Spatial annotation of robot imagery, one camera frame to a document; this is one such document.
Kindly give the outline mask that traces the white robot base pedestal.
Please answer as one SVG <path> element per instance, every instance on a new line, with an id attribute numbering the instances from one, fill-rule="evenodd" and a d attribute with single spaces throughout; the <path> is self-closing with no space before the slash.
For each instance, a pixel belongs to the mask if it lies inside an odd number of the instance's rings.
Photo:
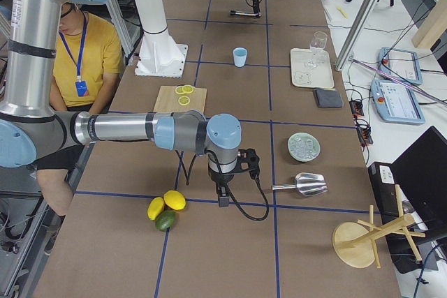
<path id="1" fill-rule="evenodd" d="M 188 46 L 177 44 L 170 35 L 163 0 L 134 1 L 144 31 L 136 75 L 181 77 Z"/>

